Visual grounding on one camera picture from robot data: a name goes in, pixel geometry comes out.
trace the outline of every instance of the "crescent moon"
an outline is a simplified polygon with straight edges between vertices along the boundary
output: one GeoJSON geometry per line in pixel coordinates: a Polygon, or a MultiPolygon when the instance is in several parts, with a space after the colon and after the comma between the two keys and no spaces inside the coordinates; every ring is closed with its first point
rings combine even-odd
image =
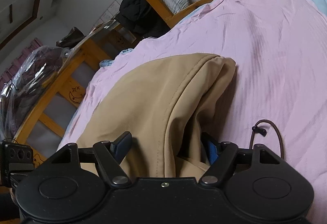
{"type": "Polygon", "coordinates": [[[70,98],[72,103],[75,103],[75,104],[81,103],[81,102],[78,102],[78,100],[82,99],[83,97],[84,97],[84,95],[81,95],[80,97],[74,97],[74,95],[71,92],[69,92],[69,98],[70,98]]]}

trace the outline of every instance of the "screw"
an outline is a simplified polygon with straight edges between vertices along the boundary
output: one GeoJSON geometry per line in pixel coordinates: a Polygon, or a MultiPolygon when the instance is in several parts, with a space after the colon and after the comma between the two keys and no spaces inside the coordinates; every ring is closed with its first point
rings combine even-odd
{"type": "Polygon", "coordinates": [[[112,182],[114,184],[125,184],[128,182],[128,178],[125,176],[116,176],[115,178],[112,179],[112,182]]]}
{"type": "Polygon", "coordinates": [[[160,186],[161,187],[168,187],[169,186],[169,183],[161,183],[160,186]]]}
{"type": "Polygon", "coordinates": [[[215,176],[204,176],[202,182],[205,184],[212,184],[218,182],[218,179],[215,176]]]}

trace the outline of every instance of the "clear plastic bag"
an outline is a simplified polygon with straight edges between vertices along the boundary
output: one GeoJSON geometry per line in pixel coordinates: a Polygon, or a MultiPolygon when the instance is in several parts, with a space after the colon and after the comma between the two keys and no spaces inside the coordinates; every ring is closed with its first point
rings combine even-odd
{"type": "Polygon", "coordinates": [[[57,77],[70,50],[42,46],[34,50],[0,93],[0,140],[14,138],[27,114],[57,77]]]}

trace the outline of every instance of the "pink blanket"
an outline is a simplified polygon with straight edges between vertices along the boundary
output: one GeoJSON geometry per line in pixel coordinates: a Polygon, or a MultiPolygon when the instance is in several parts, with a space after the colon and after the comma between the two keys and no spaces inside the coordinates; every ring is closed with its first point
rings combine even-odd
{"type": "MultiPolygon", "coordinates": [[[[216,0],[158,39],[118,56],[90,82],[60,147],[76,142],[97,105],[124,74],[171,55],[196,52],[233,58],[236,88],[217,113],[215,136],[249,146],[251,127],[270,119],[280,129],[286,161],[315,190],[308,218],[327,223],[327,18],[309,0],[216,0]]],[[[273,129],[264,143],[279,154],[273,129]]]]}

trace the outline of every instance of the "black electronic device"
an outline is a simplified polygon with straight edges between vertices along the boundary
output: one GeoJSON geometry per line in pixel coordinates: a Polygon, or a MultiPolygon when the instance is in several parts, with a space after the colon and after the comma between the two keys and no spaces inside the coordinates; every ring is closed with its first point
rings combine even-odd
{"type": "Polygon", "coordinates": [[[130,179],[119,166],[132,146],[129,132],[92,148],[78,149],[69,143],[33,171],[31,160],[18,156],[21,167],[10,169],[10,161],[17,163],[10,149],[16,153],[24,148],[27,154],[29,147],[2,142],[1,170],[8,169],[1,178],[16,188],[25,224],[309,223],[305,216],[313,202],[313,188],[278,155],[262,144],[241,149],[231,142],[210,141],[218,158],[199,182],[130,179]],[[94,163],[99,176],[83,170],[80,163],[94,163]],[[236,173],[239,165],[247,169],[236,173]]]}

